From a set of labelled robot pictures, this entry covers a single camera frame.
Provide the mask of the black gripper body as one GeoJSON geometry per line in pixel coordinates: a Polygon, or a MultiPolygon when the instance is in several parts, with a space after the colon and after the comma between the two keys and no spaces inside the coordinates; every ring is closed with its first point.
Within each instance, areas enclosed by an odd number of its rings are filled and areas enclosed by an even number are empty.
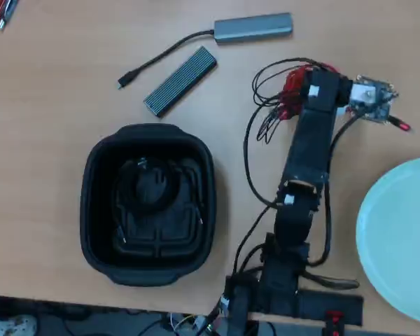
{"type": "Polygon", "coordinates": [[[343,115],[346,113],[347,106],[350,102],[351,90],[354,82],[346,76],[340,76],[339,87],[336,98],[336,114],[343,115]]]}

